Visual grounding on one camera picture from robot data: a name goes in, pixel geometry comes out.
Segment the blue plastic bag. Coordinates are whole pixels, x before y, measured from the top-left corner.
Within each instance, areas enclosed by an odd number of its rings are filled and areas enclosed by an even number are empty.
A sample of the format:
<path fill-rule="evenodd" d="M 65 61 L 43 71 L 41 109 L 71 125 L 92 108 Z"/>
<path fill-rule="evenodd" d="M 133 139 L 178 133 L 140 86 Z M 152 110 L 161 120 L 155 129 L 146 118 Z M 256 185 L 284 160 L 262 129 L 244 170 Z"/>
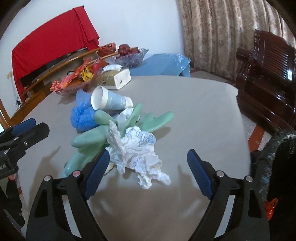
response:
<path fill-rule="evenodd" d="M 79 89 L 76 93 L 76 106 L 71 110 L 71 125 L 78 132 L 86 132 L 99 124 L 93 120 L 95 110 L 91 106 L 91 94 Z"/>

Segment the blue white paper cup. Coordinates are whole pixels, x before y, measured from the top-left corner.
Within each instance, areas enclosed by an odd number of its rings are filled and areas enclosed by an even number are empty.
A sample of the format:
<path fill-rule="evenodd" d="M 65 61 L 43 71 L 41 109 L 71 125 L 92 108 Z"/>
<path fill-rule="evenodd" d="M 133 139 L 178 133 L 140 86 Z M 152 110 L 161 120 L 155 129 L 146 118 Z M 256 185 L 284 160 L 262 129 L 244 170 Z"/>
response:
<path fill-rule="evenodd" d="M 132 99 L 106 89 L 96 87 L 91 94 L 91 106 L 94 110 L 124 110 L 133 108 Z"/>

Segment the white paper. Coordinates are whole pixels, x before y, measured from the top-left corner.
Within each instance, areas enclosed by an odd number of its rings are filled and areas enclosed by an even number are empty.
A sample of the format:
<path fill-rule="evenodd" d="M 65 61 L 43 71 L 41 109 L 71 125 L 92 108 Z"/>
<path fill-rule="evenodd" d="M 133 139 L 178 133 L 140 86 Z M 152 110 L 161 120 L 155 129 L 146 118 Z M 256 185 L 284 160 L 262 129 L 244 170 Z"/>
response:
<path fill-rule="evenodd" d="M 134 126 L 125 131 L 122 137 L 114 124 L 108 127 L 105 149 L 109 152 L 110 161 L 105 173 L 116 168 L 120 175 L 126 169 L 133 170 L 138 178 L 138 183 L 143 189 L 152 186 L 152 180 L 157 180 L 165 185 L 170 185 L 169 175 L 164 173 L 162 161 L 155 153 L 156 137 L 150 132 L 144 132 Z"/>

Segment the green rubber glove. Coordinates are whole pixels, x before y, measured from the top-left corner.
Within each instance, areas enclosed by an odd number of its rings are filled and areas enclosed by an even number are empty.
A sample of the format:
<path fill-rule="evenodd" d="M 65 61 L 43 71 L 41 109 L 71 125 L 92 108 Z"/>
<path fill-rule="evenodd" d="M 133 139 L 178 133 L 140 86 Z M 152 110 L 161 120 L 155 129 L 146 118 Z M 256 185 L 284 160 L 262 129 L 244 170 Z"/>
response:
<path fill-rule="evenodd" d="M 97 110 L 94 113 L 93 120 L 104 126 L 108 126 L 109 122 L 112 121 L 123 136 L 128 128 L 134 126 L 139 127 L 141 131 L 153 133 L 169 123 L 173 117 L 174 114 L 171 111 L 158 117 L 155 117 L 153 113 L 142 115 L 142 104 L 138 103 L 135 107 L 126 108 L 114 117 L 103 110 Z"/>

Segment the black trash bin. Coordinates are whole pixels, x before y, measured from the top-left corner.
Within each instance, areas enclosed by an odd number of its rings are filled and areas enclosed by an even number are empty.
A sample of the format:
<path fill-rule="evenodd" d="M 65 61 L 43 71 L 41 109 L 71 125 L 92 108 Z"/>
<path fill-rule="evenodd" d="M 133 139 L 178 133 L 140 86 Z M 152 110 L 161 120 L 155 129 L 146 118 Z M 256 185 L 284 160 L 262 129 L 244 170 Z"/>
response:
<path fill-rule="evenodd" d="M 251 152 L 251 176 L 268 221 L 295 211 L 295 130 L 276 132 L 260 151 Z"/>

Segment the wooden TV cabinet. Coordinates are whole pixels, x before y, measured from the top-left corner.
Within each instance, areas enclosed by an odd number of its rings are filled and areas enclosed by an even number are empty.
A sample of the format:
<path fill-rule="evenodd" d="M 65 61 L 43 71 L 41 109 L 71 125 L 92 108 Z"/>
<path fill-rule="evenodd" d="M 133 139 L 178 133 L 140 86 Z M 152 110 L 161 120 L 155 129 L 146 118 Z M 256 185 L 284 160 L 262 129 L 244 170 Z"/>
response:
<path fill-rule="evenodd" d="M 25 101 L 21 103 L 15 114 L 13 114 L 11 118 L 8 116 L 5 117 L 8 125 L 13 126 L 21 123 L 24 118 L 28 116 L 28 114 L 51 93 L 50 87 L 52 81 L 49 80 L 51 76 L 66 66 L 69 66 L 69 64 L 72 62 L 82 60 L 85 61 L 87 57 L 94 58 L 94 56 L 97 55 L 97 51 L 99 50 L 102 50 L 102 47 L 98 47 L 91 51 L 86 51 L 83 49 L 71 56 L 62 59 L 48 70 L 37 76 L 20 95 L 21 98 L 25 99 Z"/>

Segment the red snack packets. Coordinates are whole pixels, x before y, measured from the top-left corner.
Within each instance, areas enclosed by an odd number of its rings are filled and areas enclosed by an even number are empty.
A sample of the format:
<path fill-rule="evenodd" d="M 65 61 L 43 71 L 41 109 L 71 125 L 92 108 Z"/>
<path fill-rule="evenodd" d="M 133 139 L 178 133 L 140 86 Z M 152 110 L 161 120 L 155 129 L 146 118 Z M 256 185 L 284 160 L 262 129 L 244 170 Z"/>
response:
<path fill-rule="evenodd" d="M 84 81 L 88 81 L 94 78 L 95 73 L 101 68 L 102 62 L 103 60 L 101 58 L 98 58 L 94 61 L 91 61 L 91 59 L 88 58 L 82 65 L 80 65 L 78 68 L 76 68 L 76 70 L 74 70 L 74 75 L 62 81 L 61 88 L 66 88 L 69 85 L 69 83 L 79 74 L 81 74 L 81 77 Z"/>

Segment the glass snack bowl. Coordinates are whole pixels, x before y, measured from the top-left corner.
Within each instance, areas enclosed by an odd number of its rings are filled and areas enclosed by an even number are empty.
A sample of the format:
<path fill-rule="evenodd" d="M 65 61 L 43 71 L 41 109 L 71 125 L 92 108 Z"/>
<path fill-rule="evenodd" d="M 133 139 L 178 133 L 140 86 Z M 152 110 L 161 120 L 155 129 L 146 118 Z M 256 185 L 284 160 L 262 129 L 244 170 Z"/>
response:
<path fill-rule="evenodd" d="M 78 90 L 82 89 L 84 92 L 88 92 L 95 85 L 94 78 L 88 81 L 84 81 L 81 77 L 81 74 L 79 74 L 69 83 L 69 85 L 66 88 L 62 89 L 62 81 L 66 78 L 70 78 L 72 75 L 74 75 L 74 71 L 68 71 L 67 76 L 65 76 L 63 79 L 59 78 L 58 80 L 55 80 L 50 87 L 50 91 L 56 92 L 60 95 L 76 95 Z"/>

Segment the gold white tissue box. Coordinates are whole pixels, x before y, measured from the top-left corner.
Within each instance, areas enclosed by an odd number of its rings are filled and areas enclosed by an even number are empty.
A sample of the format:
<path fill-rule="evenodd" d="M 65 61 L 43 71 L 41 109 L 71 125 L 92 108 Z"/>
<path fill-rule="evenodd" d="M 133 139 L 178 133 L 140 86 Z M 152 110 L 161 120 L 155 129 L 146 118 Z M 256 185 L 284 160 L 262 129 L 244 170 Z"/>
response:
<path fill-rule="evenodd" d="M 97 86 L 103 86 L 110 90 L 120 90 L 131 80 L 130 70 L 118 64 L 103 67 L 95 78 Z"/>

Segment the red cloth cover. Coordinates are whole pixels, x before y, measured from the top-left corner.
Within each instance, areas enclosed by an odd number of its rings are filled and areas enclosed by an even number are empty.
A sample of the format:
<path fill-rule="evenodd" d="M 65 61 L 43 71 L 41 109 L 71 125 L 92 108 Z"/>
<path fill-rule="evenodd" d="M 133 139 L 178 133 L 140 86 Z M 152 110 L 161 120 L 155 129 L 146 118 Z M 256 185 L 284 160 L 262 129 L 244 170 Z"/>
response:
<path fill-rule="evenodd" d="M 99 35 L 84 6 L 73 8 L 47 21 L 20 41 L 11 53 L 13 77 L 19 95 L 21 78 L 71 52 L 99 46 Z"/>

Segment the red ornament basket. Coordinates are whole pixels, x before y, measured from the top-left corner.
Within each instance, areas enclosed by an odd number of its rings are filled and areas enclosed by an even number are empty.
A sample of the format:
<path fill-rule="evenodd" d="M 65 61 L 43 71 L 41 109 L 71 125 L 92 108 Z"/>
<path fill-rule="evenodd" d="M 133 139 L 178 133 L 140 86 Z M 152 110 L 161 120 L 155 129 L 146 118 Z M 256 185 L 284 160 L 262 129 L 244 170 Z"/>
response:
<path fill-rule="evenodd" d="M 101 56 L 101 57 L 113 54 L 115 52 L 116 52 L 115 43 L 109 43 L 104 46 L 100 46 L 99 49 L 97 50 L 98 56 Z"/>

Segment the glass fruit bowl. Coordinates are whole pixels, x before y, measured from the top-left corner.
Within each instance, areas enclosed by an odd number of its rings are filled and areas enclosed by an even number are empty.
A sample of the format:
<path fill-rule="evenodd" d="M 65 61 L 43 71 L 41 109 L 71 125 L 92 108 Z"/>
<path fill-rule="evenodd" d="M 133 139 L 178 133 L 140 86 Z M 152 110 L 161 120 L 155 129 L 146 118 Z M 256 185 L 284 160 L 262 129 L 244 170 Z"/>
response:
<path fill-rule="evenodd" d="M 108 64 L 118 64 L 126 68 L 135 68 L 139 66 L 149 49 L 138 49 L 139 53 L 133 53 L 128 55 L 117 54 L 105 59 L 105 62 Z"/>

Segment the red apples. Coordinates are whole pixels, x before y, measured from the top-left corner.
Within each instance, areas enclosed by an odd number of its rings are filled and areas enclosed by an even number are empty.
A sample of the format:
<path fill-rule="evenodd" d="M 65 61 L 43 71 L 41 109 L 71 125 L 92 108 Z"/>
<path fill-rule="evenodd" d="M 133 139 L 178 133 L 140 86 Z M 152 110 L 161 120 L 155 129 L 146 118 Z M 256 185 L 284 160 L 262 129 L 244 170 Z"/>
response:
<path fill-rule="evenodd" d="M 138 54 L 140 53 L 138 48 L 131 49 L 128 44 L 122 44 L 119 46 L 118 53 L 121 56 L 131 55 L 131 54 Z"/>

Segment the blue covered stool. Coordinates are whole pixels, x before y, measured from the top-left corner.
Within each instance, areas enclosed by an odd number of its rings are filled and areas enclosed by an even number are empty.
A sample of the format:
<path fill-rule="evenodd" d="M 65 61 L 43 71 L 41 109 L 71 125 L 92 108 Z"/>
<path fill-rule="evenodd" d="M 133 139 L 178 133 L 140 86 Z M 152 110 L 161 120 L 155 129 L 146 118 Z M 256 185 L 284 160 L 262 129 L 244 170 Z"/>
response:
<path fill-rule="evenodd" d="M 130 69 L 131 76 L 182 76 L 191 77 L 191 60 L 182 54 L 154 54 Z"/>

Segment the floral beige curtain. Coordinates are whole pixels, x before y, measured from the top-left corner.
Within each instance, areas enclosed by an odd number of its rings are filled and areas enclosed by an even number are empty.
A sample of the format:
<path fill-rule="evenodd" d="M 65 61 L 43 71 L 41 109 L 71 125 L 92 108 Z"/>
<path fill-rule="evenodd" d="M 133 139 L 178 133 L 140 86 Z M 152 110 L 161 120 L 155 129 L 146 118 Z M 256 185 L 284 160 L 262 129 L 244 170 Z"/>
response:
<path fill-rule="evenodd" d="M 185 56 L 191 66 L 235 80 L 236 50 L 254 48 L 255 30 L 271 32 L 295 46 L 286 21 L 267 1 L 179 0 Z"/>

